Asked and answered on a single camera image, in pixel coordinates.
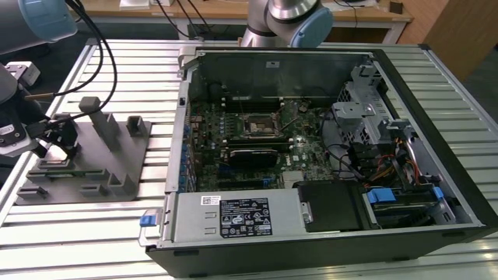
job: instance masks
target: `blue latch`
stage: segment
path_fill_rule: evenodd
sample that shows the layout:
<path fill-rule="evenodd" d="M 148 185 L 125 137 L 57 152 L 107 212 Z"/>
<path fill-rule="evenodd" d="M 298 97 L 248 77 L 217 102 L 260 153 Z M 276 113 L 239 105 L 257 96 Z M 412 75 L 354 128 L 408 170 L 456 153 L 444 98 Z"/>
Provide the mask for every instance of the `blue latch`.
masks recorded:
<path fill-rule="evenodd" d="M 156 226 L 156 216 L 145 215 L 140 217 L 140 227 Z"/>
<path fill-rule="evenodd" d="M 269 183 L 273 181 L 273 178 L 263 178 L 263 187 L 267 188 Z"/>
<path fill-rule="evenodd" d="M 432 187 L 432 192 L 434 192 L 435 197 L 438 198 L 438 200 L 442 200 L 444 198 L 443 191 L 440 190 L 439 187 Z"/>
<path fill-rule="evenodd" d="M 390 188 L 375 188 L 367 192 L 370 203 L 396 201 L 392 190 Z"/>

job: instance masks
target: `aluminum extrusion table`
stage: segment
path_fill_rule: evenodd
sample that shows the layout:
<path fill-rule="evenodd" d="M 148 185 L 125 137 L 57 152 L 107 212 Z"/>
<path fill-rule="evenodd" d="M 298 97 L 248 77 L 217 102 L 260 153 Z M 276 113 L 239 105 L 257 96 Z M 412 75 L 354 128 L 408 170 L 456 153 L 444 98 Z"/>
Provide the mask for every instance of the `aluminum extrusion table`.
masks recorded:
<path fill-rule="evenodd" d="M 140 114 L 153 122 L 139 198 L 132 202 L 12 206 L 36 158 L 20 157 L 0 191 L 1 279 L 172 279 L 139 247 L 139 218 L 163 205 L 179 78 L 177 50 L 192 41 L 109 40 L 119 85 L 104 111 L 117 120 Z M 231 41 L 205 46 L 236 46 Z M 416 45 L 323 44 L 323 48 L 382 48 L 438 127 L 492 208 L 498 209 L 498 126 L 430 50 Z M 85 81 L 96 69 L 95 45 L 85 46 L 61 90 Z M 109 59 L 95 81 L 57 97 L 49 114 L 77 113 L 83 96 L 107 97 Z M 400 116 L 399 103 L 392 101 Z M 147 237 L 157 238 L 155 228 Z M 498 234 L 455 244 L 418 260 L 263 272 L 216 279 L 495 279 Z"/>

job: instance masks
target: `side panel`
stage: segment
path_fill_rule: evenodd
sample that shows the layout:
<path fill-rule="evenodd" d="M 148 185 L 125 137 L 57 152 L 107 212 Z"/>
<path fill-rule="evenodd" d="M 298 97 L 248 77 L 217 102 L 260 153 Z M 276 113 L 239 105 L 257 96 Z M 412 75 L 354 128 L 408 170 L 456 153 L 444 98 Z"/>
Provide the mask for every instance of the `side panel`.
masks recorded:
<path fill-rule="evenodd" d="M 419 232 L 319 241 L 191 247 L 181 250 L 147 248 L 147 254 L 173 277 L 204 277 L 410 260 L 462 241 L 476 231 Z"/>

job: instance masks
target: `power supply label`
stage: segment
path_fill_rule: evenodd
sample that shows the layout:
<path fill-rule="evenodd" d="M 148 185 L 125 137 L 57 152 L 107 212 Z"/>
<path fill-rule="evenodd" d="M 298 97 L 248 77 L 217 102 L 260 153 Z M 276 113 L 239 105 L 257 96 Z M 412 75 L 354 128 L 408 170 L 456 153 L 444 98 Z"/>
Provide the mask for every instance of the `power supply label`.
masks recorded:
<path fill-rule="evenodd" d="M 223 238 L 272 235 L 267 198 L 219 201 Z"/>

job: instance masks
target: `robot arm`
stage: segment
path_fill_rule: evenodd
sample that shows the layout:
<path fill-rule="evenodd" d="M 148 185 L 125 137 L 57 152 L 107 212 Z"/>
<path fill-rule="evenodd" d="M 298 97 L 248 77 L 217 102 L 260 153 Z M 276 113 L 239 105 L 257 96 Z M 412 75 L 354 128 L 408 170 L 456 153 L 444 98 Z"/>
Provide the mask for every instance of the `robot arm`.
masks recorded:
<path fill-rule="evenodd" d="M 332 13 L 320 0 L 249 0 L 243 47 L 315 48 L 332 28 Z"/>
<path fill-rule="evenodd" d="M 0 54 L 76 33 L 76 24 L 63 0 L 0 1 Z M 0 155 L 17 156 L 26 151 L 44 155 L 44 148 L 26 130 L 49 118 L 35 101 L 24 100 L 28 91 L 0 64 Z"/>

